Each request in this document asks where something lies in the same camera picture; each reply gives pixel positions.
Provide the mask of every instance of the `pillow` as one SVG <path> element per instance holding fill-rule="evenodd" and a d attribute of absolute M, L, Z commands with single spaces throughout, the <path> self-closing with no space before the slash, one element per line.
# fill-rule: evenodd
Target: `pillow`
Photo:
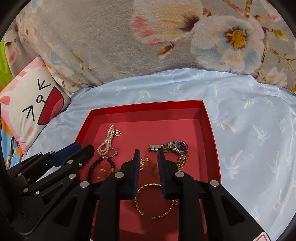
<path fill-rule="evenodd" d="M 46 124 L 69 102 L 40 56 L 0 93 L 1 116 L 24 153 Z"/>

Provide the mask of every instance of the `pink pillow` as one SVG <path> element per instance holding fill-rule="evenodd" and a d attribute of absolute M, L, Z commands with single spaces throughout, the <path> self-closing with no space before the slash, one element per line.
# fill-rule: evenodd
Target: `pink pillow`
<path fill-rule="evenodd" d="M 26 153 L 46 124 L 69 101 L 37 56 L 0 93 L 1 116 Z"/>

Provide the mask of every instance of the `blue fabric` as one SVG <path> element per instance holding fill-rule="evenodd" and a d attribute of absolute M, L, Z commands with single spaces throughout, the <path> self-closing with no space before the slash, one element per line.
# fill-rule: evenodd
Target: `blue fabric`
<path fill-rule="evenodd" d="M 223 186 L 275 241 L 296 211 L 296 96 L 249 75 L 178 69 L 80 90 L 28 156 L 74 142 L 91 109 L 199 99 L 211 121 Z"/>

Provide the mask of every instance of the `pearl bracelet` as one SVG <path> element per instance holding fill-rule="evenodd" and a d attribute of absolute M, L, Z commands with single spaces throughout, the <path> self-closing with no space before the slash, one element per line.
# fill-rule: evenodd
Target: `pearl bracelet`
<path fill-rule="evenodd" d="M 109 148 L 112 145 L 112 139 L 113 136 L 120 136 L 121 133 L 119 130 L 114 130 L 114 125 L 111 125 L 109 130 L 108 130 L 108 134 L 106 139 L 103 141 L 103 143 L 101 145 L 99 145 L 97 152 L 99 153 L 100 156 L 105 156 L 108 152 L 109 152 Z"/>

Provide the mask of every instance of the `blue watch face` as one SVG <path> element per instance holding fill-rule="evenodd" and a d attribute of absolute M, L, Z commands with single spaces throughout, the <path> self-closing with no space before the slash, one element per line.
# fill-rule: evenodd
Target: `blue watch face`
<path fill-rule="evenodd" d="M 178 142 L 176 143 L 176 149 L 177 149 L 178 151 L 180 151 L 180 152 L 184 152 L 184 151 L 186 151 L 187 146 L 186 146 L 186 144 L 185 144 L 184 142 L 182 142 L 182 141 L 178 141 Z"/>

